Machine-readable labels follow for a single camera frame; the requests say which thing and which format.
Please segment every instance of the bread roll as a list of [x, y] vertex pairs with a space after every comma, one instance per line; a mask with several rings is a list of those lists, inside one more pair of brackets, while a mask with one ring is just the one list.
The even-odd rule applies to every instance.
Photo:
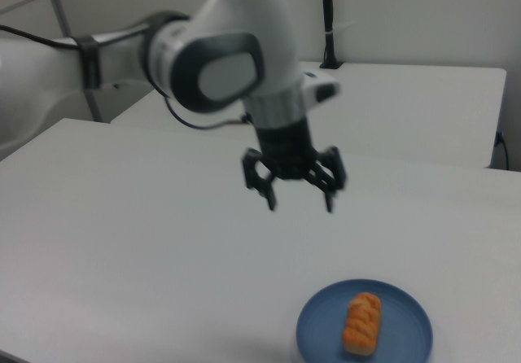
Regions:
[[382, 306], [376, 295], [362, 292], [348, 305], [348, 317], [342, 333], [347, 352], [369, 356], [376, 349]]

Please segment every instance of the black cable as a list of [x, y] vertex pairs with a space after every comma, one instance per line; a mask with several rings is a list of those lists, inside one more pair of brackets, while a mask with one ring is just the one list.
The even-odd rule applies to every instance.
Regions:
[[494, 139], [494, 147], [496, 147], [499, 144], [503, 145], [503, 149], [505, 150], [505, 165], [506, 170], [510, 170], [510, 159], [508, 156], [508, 147], [506, 147], [505, 138], [503, 137], [503, 132], [496, 132], [496, 139]]
[[505, 139], [503, 139], [503, 148], [505, 149], [505, 162], [506, 162], [506, 170], [510, 170], [510, 161], [508, 158], [508, 149], [506, 148], [506, 142]]
[[78, 46], [76, 46], [74, 44], [55, 42], [54, 40], [45, 39], [44, 37], [32, 35], [31, 33], [20, 31], [19, 29], [11, 28], [6, 25], [0, 25], [0, 31], [4, 31], [7, 33], [12, 33], [13, 35], [25, 37], [26, 39], [32, 40], [33, 42], [36, 42], [36, 43], [43, 44], [45, 46], [61, 48], [63, 50], [79, 50]]
[[163, 96], [163, 97], [164, 97], [164, 103], [166, 104], [166, 107], [169, 109], [172, 116], [175, 117], [179, 123], [181, 123], [182, 125], [185, 125], [186, 127], [191, 128], [191, 129], [200, 129], [203, 131], [207, 131], [210, 129], [220, 129], [226, 125], [249, 125], [249, 123], [250, 123], [248, 115], [244, 115], [240, 119], [224, 120], [224, 121], [221, 121], [214, 125], [193, 125], [192, 123], [189, 123], [186, 120], [184, 120], [173, 110], [168, 97], [166, 97], [166, 96]]
[[[331, 23], [332, 23], [333, 19], [335, 18], [335, 4], [333, 3], [333, 0], [331, 0], [330, 4], [331, 4]], [[326, 61], [327, 61], [327, 43], [326, 43], [326, 46], [324, 47], [323, 62], [325, 63]]]
[[[99, 46], [105, 47], [105, 46], [109, 46], [113, 43], [117, 43], [117, 42], [121, 42], [126, 39], [130, 39], [131, 37], [135, 37], [137, 35], [145, 33], [146, 30], [147, 30], [146, 28], [139, 29], [138, 31], [131, 32], [131, 33], [128, 33], [123, 36], [115, 37], [115, 38], [113, 38], [111, 40], [107, 40], [105, 42], [100, 42]], [[33, 42], [40, 43], [40, 44], [43, 44], [43, 45], [49, 46], [49, 47], [60, 48], [63, 50], [76, 50], [76, 51], [79, 50], [79, 47], [75, 44], [55, 42], [54, 40], [32, 35], [31, 33], [20, 31], [19, 29], [8, 27], [6, 25], [0, 25], [0, 31], [12, 33], [13, 35], [16, 35], [16, 36], [25, 37], [26, 39], [32, 40]]]

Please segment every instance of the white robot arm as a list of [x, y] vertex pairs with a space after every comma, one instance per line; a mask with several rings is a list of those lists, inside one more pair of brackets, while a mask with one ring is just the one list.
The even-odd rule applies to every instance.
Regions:
[[[261, 150], [243, 157], [247, 187], [274, 210], [274, 179], [304, 179], [322, 190], [332, 210], [347, 175], [338, 149], [313, 148], [306, 111], [338, 94], [339, 83], [300, 68], [286, 0], [207, 0], [192, 19], [163, 12], [124, 32], [52, 42], [0, 42], [0, 101], [35, 88], [58, 99], [128, 81], [148, 81], [193, 112], [242, 99]], [[12, 79], [18, 76], [31, 84], [28, 91], [5, 88], [10, 81], [20, 85]], [[257, 163], [268, 177], [257, 174]]]

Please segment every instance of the white wall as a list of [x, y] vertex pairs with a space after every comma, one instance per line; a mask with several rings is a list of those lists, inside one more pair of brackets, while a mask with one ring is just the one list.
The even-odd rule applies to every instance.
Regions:
[[[50, 0], [0, 0], [0, 24], [22, 29], [43, 37], [61, 37], [61, 30]], [[0, 32], [3, 38], [18, 38]], [[90, 111], [83, 98], [68, 98], [56, 102], [55, 109], [48, 115], [45, 127], [53, 125], [63, 117], [91, 120]]]

